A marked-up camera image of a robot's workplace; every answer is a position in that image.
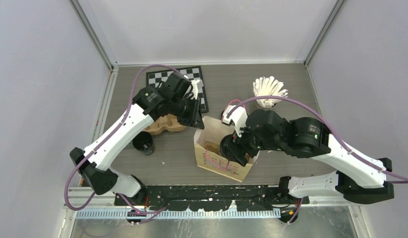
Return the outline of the pink paper bag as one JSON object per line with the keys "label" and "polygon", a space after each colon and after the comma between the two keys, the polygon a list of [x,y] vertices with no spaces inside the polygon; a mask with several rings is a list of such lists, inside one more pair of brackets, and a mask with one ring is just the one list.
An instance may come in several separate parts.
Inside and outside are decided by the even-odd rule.
{"label": "pink paper bag", "polygon": [[239,136],[236,125],[226,125],[229,117],[203,117],[204,129],[197,129],[194,147],[197,166],[242,182],[258,159],[258,150],[243,149],[234,143]]}

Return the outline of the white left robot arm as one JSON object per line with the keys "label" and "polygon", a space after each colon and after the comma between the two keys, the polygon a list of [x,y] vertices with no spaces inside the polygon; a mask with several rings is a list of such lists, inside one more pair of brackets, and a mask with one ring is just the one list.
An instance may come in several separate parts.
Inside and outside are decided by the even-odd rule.
{"label": "white left robot arm", "polygon": [[200,79],[173,72],[157,88],[140,89],[121,117],[96,141],[83,149],[73,148],[69,156],[94,193],[121,193],[133,205],[141,205],[146,193],[139,181],[113,169],[112,162],[140,132],[163,116],[173,115],[181,125],[203,129],[202,87]]}

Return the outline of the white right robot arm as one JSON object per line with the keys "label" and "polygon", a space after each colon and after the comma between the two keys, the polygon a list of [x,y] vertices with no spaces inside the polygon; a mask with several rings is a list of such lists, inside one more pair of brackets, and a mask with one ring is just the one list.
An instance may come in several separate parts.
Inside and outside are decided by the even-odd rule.
{"label": "white right robot arm", "polygon": [[288,121],[274,111],[244,109],[229,117],[235,125],[234,143],[239,147],[237,159],[243,154],[256,156],[260,151],[279,151],[286,155],[312,159],[334,168],[314,177],[280,178],[277,198],[282,203],[306,196],[341,195],[357,204],[373,204],[394,198],[394,187],[386,180],[391,171],[388,158],[373,159],[350,153],[348,145],[340,145],[325,124],[303,117]]}

